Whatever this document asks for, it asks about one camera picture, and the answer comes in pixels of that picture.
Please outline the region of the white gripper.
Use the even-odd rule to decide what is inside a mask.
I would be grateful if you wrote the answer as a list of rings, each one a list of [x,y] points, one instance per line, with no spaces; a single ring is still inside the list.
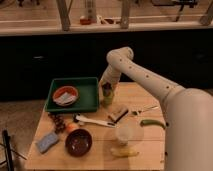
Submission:
[[[108,65],[104,71],[99,85],[101,86],[104,97],[112,98],[118,82],[120,81],[121,72]]]

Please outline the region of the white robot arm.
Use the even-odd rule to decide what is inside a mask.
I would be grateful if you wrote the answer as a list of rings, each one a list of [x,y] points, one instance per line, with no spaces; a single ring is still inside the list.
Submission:
[[[213,95],[185,88],[133,57],[129,47],[109,51],[102,79],[115,85],[125,74],[159,101],[166,122],[164,171],[213,171]]]

